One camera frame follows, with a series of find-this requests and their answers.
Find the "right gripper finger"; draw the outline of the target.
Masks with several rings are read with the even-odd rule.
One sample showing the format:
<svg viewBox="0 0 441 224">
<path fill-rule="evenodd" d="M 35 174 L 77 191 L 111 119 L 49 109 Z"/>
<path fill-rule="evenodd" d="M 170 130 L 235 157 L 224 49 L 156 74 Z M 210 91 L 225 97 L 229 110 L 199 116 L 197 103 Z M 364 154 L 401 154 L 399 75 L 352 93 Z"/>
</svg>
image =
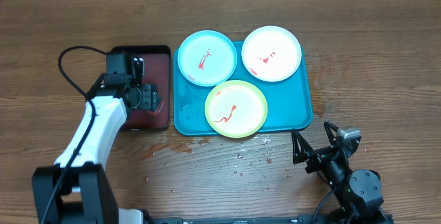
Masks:
<svg viewBox="0 0 441 224">
<path fill-rule="evenodd" d="M 304 163 L 309 160 L 314 153 L 314 149 L 308 144 L 298 130 L 291 130 L 291 140 L 293 144 L 293 164 Z"/>
<path fill-rule="evenodd" d="M 326 120 L 324 122 L 325 132 L 331 145 L 335 145 L 338 142 L 338 130 L 339 127 L 334 125 L 331 121 Z"/>
</svg>

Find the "light blue plate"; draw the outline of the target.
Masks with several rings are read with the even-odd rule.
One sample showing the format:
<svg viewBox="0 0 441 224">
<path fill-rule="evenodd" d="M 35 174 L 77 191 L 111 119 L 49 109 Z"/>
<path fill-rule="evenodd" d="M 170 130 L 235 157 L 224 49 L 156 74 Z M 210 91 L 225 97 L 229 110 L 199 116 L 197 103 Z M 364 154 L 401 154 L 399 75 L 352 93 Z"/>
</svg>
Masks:
<svg viewBox="0 0 441 224">
<path fill-rule="evenodd" d="M 203 87 L 218 85 L 236 69 L 238 55 L 232 41 L 213 30 L 189 35 L 177 52 L 178 69 L 191 83 Z"/>
</svg>

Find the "yellow green plate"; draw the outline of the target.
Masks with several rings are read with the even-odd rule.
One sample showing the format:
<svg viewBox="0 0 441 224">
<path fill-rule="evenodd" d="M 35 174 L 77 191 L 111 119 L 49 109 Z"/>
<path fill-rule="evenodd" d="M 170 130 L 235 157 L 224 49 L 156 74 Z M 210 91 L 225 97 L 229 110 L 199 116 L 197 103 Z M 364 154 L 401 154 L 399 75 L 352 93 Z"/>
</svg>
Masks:
<svg viewBox="0 0 441 224">
<path fill-rule="evenodd" d="M 263 126 L 268 103 L 254 84 L 229 80 L 214 87 L 204 105 L 205 118 L 218 134 L 239 139 L 250 136 Z"/>
</svg>

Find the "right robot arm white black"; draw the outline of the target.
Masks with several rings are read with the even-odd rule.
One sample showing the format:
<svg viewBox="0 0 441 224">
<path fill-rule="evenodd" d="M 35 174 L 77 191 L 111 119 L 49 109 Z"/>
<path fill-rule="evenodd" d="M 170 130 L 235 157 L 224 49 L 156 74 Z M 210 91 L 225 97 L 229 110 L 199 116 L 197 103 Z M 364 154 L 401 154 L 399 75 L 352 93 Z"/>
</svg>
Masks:
<svg viewBox="0 0 441 224">
<path fill-rule="evenodd" d="M 324 122 L 330 145 L 313 149 L 298 130 L 291 130 L 293 163 L 305 163 L 308 174 L 316 173 L 330 192 L 313 214 L 301 214 L 298 223 L 393 223 L 392 215 L 383 212 L 379 173 L 373 170 L 352 170 L 349 157 L 361 141 L 357 128 L 342 129 Z"/>
</svg>

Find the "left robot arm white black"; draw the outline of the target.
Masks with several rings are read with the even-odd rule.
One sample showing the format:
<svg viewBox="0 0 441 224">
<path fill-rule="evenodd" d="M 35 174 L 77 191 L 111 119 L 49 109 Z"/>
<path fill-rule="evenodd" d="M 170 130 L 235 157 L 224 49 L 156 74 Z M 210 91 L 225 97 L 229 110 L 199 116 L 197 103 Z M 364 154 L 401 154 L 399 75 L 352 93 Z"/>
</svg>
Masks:
<svg viewBox="0 0 441 224">
<path fill-rule="evenodd" d="M 105 165 L 132 110 L 153 112 L 159 97 L 142 82 L 144 60 L 131 52 L 108 52 L 106 71 L 88 92 L 85 112 L 69 146 L 51 167 L 38 167 L 32 189 L 40 223 L 151 223 L 145 210 L 118 206 Z"/>
</svg>

